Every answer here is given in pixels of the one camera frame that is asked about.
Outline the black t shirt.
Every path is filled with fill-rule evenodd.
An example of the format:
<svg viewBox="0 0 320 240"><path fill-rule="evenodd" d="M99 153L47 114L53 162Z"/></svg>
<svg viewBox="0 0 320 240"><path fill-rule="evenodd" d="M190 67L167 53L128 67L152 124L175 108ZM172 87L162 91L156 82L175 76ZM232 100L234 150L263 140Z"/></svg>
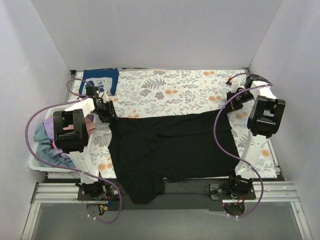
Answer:
<svg viewBox="0 0 320 240"><path fill-rule="evenodd" d="M165 179L225 177L239 154L226 114L119 118L109 125L108 146L119 183L136 204L165 191Z"/></svg>

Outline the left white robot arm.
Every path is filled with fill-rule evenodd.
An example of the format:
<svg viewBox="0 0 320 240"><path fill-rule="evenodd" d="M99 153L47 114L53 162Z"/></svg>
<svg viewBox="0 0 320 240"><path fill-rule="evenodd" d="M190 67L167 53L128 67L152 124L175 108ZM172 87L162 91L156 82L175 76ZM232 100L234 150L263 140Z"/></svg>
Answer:
<svg viewBox="0 0 320 240"><path fill-rule="evenodd" d="M72 160L80 170L80 183L77 185L84 195L95 200L119 199L120 190L111 183L102 180L99 170L92 164L90 143L86 119L90 114L98 116L102 123L118 120L114 104L107 93L99 92L96 86L86 88L86 98L65 110L53 113L53 136L57 148Z"/></svg>

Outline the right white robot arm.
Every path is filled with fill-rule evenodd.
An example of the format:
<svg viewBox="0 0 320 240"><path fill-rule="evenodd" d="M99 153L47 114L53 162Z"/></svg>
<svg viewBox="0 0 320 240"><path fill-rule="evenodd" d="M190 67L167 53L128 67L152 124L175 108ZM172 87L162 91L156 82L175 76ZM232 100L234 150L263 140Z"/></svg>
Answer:
<svg viewBox="0 0 320 240"><path fill-rule="evenodd" d="M248 137L242 160L228 179L227 195L232 199L242 198L253 190L255 167L267 141L276 134L284 114L286 101L276 97L270 87L272 84L264 77L246 73L243 87L230 77L226 84L231 86L227 93L227 112L240 110L244 103L254 100L247 120Z"/></svg>

